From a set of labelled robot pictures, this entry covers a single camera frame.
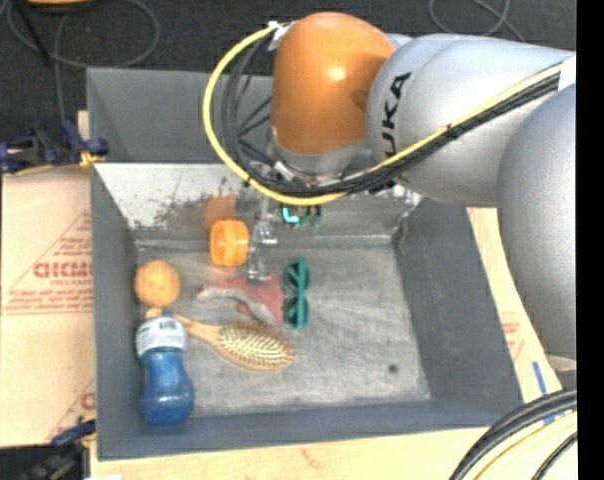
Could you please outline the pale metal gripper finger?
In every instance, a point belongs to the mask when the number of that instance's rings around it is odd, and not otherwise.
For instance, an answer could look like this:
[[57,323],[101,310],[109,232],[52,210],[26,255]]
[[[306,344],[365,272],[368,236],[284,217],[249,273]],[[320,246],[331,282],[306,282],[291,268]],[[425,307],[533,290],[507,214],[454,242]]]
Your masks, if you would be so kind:
[[255,248],[249,251],[246,277],[250,283],[266,282],[270,278],[270,251]]
[[253,229],[253,243],[256,249],[275,248],[278,238],[269,223],[258,222]]

